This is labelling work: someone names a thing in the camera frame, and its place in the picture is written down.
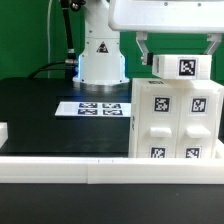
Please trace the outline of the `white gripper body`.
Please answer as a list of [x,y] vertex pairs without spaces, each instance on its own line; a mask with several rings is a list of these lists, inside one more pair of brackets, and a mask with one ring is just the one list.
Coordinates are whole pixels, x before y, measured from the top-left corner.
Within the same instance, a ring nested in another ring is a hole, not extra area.
[[224,0],[110,0],[109,26],[118,31],[224,33]]

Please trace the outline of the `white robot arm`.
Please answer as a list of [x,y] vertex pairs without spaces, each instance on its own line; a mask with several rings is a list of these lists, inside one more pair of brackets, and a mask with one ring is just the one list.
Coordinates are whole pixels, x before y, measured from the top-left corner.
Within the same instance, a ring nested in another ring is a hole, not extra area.
[[[59,0],[65,20],[68,56],[76,86],[111,89],[127,85],[120,33],[132,31],[142,57],[163,79],[206,80],[212,54],[224,35],[224,0]],[[85,48],[76,55],[69,12],[85,10]],[[156,55],[147,49],[150,33],[205,34],[209,42],[199,55]]]

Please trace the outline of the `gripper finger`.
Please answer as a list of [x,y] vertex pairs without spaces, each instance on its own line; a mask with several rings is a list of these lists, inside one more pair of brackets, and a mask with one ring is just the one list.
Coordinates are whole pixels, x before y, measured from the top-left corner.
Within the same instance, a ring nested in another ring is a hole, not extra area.
[[207,49],[205,50],[206,55],[212,55],[219,45],[222,42],[222,35],[221,34],[208,34],[207,35],[207,41],[209,42],[209,45]]
[[153,65],[153,53],[150,52],[145,44],[148,38],[147,32],[137,32],[136,33],[136,43],[142,53],[141,61],[143,65],[152,66]]

